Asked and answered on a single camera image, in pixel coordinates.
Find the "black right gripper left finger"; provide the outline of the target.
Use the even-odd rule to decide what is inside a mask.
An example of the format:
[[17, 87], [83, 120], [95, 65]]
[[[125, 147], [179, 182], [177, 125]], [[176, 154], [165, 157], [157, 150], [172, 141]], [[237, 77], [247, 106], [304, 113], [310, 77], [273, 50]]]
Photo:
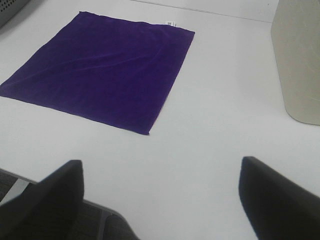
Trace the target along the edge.
[[0, 207], [2, 240], [65, 240], [84, 198], [81, 160], [70, 160]]

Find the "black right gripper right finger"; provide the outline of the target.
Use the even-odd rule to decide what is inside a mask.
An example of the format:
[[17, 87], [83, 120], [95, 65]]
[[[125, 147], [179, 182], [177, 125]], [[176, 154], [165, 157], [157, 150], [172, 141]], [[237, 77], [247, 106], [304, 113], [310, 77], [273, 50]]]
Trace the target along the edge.
[[320, 238], [320, 198], [259, 159], [242, 159], [238, 192], [258, 239]]

